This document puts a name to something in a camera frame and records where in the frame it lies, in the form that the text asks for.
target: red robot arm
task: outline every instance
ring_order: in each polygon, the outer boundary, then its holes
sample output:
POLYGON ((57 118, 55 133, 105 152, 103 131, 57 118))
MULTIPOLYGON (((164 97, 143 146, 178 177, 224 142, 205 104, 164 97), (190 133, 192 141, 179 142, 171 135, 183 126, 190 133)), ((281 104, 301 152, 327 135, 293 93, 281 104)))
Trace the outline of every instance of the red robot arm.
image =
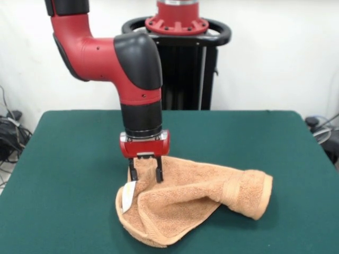
MULTIPOLYGON (((159 157, 169 152, 169 133, 162 130, 160 57, 154 41, 144 33, 114 38, 91 34, 88 0, 45 0, 53 37, 70 73, 82 81, 110 81, 118 91, 125 132, 120 137, 123 155, 159 157)), ((161 164, 157 168, 162 181, 161 164)))

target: towel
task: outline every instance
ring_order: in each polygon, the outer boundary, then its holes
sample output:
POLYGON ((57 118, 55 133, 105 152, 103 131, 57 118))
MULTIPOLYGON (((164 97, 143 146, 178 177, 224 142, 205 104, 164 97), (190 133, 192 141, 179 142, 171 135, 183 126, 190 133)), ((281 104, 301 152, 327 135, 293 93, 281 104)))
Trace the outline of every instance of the towel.
POLYGON ((165 248, 203 223, 221 204, 258 220, 264 214, 273 177, 260 170, 239 170, 163 156, 162 183, 156 182, 156 160, 136 159, 138 181, 130 208, 122 211, 124 186, 115 207, 119 221, 132 237, 165 248))

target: table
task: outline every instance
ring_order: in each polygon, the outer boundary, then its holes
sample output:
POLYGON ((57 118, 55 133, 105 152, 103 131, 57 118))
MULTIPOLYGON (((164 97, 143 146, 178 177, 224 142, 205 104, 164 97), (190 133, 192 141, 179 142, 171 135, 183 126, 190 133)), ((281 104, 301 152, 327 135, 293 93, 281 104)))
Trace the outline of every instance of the table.
POLYGON ((120 111, 53 111, 0 196, 1 253, 338 253, 339 177, 290 111, 165 111, 170 154, 274 177, 259 221, 217 209, 166 249, 132 238, 115 213, 127 179, 120 111))

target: white wall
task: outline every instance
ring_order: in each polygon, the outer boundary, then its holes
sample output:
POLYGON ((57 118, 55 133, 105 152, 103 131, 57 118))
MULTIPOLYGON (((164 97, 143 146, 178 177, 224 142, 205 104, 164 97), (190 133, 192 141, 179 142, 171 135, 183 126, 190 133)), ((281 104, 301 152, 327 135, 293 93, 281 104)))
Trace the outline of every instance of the white wall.
MULTIPOLYGON (((96 37, 153 15, 156 0, 91 0, 96 37)), ((339 109, 339 1, 201 0, 201 16, 230 26, 219 48, 213 110, 295 110, 330 117, 339 109)), ((47 110, 119 108, 112 84, 73 78, 52 38, 43 0, 1 0, 0 83, 34 129, 47 110)))

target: towel label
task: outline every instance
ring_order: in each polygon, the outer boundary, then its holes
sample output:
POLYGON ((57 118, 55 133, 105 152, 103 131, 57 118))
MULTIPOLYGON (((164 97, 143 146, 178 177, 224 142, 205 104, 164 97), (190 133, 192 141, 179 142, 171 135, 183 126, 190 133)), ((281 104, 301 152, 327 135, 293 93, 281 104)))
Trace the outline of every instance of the towel label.
POLYGON ((134 190, 136 188, 136 181, 128 182, 122 190, 122 213, 131 208, 134 190))

